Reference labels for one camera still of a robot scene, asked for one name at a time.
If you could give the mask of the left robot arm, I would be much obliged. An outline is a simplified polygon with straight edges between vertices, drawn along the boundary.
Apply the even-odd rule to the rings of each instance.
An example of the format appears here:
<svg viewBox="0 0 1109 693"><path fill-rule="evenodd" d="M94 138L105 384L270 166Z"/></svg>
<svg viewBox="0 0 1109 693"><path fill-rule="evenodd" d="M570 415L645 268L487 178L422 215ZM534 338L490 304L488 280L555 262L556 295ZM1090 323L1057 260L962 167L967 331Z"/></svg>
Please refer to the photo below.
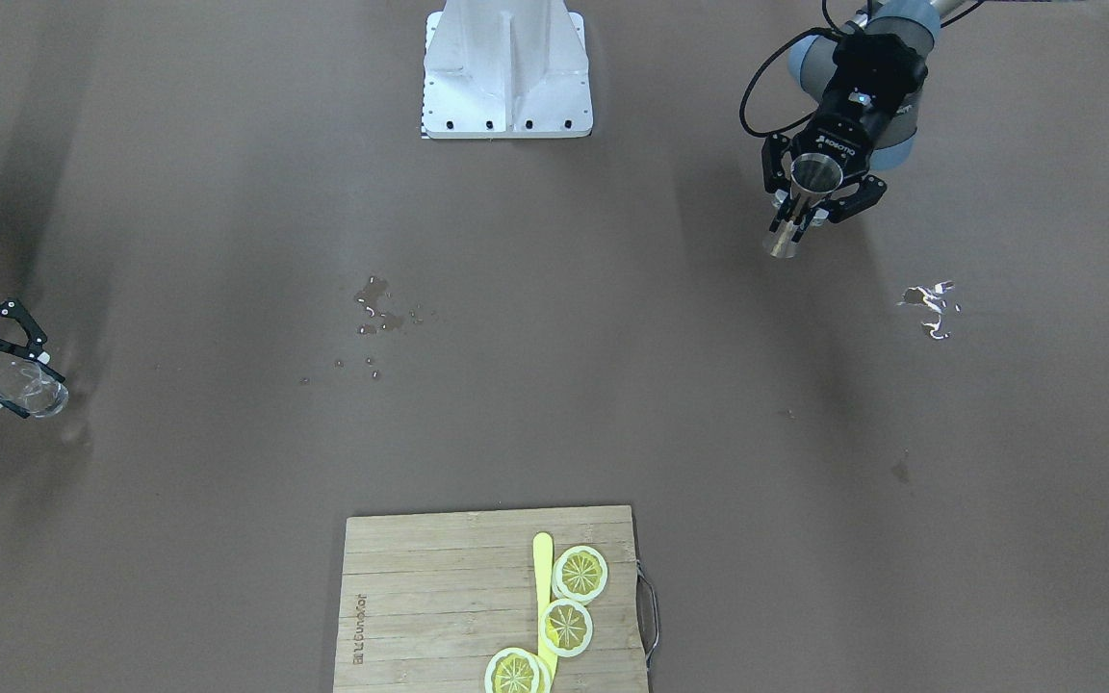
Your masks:
<svg viewBox="0 0 1109 693"><path fill-rule="evenodd" d="M910 157L942 28L969 12L965 1L874 1L845 26L810 28L780 48L815 106L776 130L743 124L764 143L764 185L776 207L771 240L797 243L813 225L881 201L888 191L881 171Z"/></svg>

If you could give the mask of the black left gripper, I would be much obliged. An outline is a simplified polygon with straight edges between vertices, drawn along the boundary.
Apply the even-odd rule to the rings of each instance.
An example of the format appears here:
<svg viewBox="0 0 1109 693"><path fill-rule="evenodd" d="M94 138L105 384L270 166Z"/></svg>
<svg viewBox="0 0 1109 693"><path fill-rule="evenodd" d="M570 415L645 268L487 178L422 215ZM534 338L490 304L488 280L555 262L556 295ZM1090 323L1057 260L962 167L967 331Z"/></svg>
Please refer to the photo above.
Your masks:
<svg viewBox="0 0 1109 693"><path fill-rule="evenodd" d="M869 174L874 150L874 140L859 122L840 115L806 115L788 128L788 137L783 133L765 137L761 149L764 188L773 194L775 208L791 208L795 186L843 188L859 181L845 197L824 197L813 207L811 225L844 222L877 205L888 192L885 180Z"/></svg>

